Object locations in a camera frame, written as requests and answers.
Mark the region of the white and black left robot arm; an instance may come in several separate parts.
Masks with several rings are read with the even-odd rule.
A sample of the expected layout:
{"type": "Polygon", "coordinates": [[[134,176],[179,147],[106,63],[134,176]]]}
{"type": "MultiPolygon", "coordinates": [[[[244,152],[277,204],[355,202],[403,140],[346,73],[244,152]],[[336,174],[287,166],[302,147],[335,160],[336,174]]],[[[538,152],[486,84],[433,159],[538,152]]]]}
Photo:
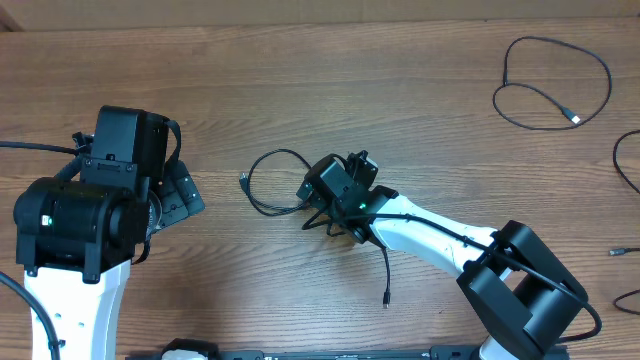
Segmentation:
{"type": "Polygon", "coordinates": [[[33,358],[115,358],[132,266],[153,234],[205,208],[170,137],[181,137],[174,120],[103,106],[93,134],[74,134],[73,160],[16,200],[24,282],[1,280],[31,309],[33,358]]]}

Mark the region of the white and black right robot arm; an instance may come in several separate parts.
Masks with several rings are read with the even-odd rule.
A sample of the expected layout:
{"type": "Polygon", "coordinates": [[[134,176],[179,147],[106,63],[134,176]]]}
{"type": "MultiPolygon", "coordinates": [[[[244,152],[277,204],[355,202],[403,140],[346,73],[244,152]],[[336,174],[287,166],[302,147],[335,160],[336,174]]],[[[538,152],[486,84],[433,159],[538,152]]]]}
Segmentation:
{"type": "Polygon", "coordinates": [[[367,152],[328,155],[297,192],[315,208],[305,229],[338,226],[359,243],[419,257],[453,276],[488,332],[473,359],[565,359],[566,330],[588,295],[528,226],[466,225],[376,185],[367,152]]]}

